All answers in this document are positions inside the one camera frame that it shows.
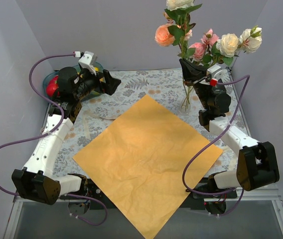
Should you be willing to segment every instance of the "black bracket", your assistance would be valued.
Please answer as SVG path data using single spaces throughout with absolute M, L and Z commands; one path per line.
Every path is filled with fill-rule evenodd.
M 15 169 L 12 181 L 22 198 L 53 205 L 60 195 L 61 185 L 58 181 L 38 173 Z
M 280 175 L 274 146 L 264 142 L 242 148 L 239 151 L 237 179 L 246 191 L 278 182 Z
M 211 80 L 211 75 L 207 74 L 207 67 L 196 66 L 185 59 L 180 59 L 179 62 L 185 84 L 193 86 L 205 109 L 199 111 L 200 125 L 209 131 L 209 121 L 220 116 L 225 116 L 225 113 L 229 112 L 231 97 L 227 94 L 225 86 L 211 86 L 200 83 Z

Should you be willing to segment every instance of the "pink rose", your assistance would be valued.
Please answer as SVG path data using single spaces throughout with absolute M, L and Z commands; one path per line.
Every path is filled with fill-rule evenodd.
M 193 58 L 195 61 L 200 61 L 206 52 L 206 45 L 201 42 L 196 42 L 192 44 L 189 48 L 196 48 L 195 53 L 193 54 Z
M 175 37 L 168 31 L 168 27 L 171 25 L 172 24 L 167 23 L 156 30 L 155 41 L 159 46 L 169 46 L 175 41 Z
M 218 39 L 219 39 L 219 36 L 217 36 L 216 34 L 213 34 L 212 29 L 210 29 L 209 31 L 207 31 L 206 34 L 202 36 L 201 42 L 205 44 L 206 46 L 207 45 L 213 46 Z

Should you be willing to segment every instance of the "orange rose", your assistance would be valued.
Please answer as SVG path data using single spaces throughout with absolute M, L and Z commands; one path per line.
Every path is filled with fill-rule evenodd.
M 159 44 L 159 46 L 169 46 L 175 41 L 175 37 L 168 31 L 168 27 L 171 25 L 172 24 L 168 23 L 160 26 L 156 30 L 155 41 Z

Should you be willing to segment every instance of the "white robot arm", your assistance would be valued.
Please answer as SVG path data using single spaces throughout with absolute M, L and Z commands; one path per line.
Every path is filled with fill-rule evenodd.
M 277 182 L 280 176 L 273 145 L 249 137 L 230 125 L 225 115 L 229 112 L 231 97 L 221 80 L 223 69 L 219 65 L 195 66 L 185 59 L 180 59 L 180 64 L 186 84 L 194 87 L 204 107 L 199 111 L 200 124 L 216 136 L 223 134 L 221 140 L 238 156 L 237 170 L 210 175 L 208 190 L 218 192 L 242 187 L 250 191 Z
M 52 177 L 54 161 L 61 148 L 63 140 L 73 126 L 81 108 L 80 100 L 93 90 L 112 95 L 120 80 L 111 77 L 109 71 L 96 73 L 93 64 L 96 56 L 92 52 L 75 52 L 79 57 L 81 72 L 73 67 L 65 67 L 58 73 L 58 89 L 53 101 L 64 110 L 62 124 L 53 132 L 61 120 L 59 108 L 51 105 L 43 133 L 48 136 L 39 140 L 32 156 L 22 170 L 14 170 L 12 180 L 19 195 L 23 198 L 52 205 L 61 196 L 72 192 L 86 195 L 88 180 L 79 174 L 69 174 L 64 177 Z

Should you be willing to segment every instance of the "crumpled paper sheet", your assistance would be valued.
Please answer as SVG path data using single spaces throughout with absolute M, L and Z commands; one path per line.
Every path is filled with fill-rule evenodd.
M 73 158 L 146 238 L 152 239 L 189 193 L 188 161 L 209 141 L 144 96 Z M 222 150 L 209 147 L 189 167 L 195 187 Z

